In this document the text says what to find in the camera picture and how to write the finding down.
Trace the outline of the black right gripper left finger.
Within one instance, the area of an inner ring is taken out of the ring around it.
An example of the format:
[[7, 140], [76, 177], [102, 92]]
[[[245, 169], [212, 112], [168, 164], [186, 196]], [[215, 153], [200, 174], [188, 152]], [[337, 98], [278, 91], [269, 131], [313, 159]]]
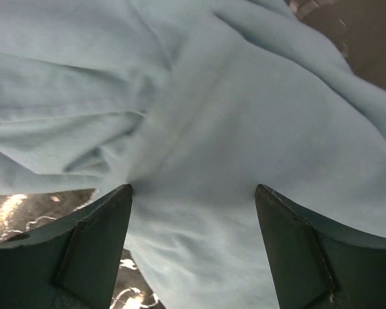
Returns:
[[0, 308], [109, 308], [133, 188], [0, 242]]

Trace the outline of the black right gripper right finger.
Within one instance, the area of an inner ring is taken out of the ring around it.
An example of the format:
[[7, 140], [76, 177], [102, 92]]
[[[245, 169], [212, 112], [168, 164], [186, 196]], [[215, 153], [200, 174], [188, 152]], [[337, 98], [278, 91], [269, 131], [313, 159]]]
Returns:
[[386, 308], [386, 238], [265, 185], [255, 206], [280, 308]]

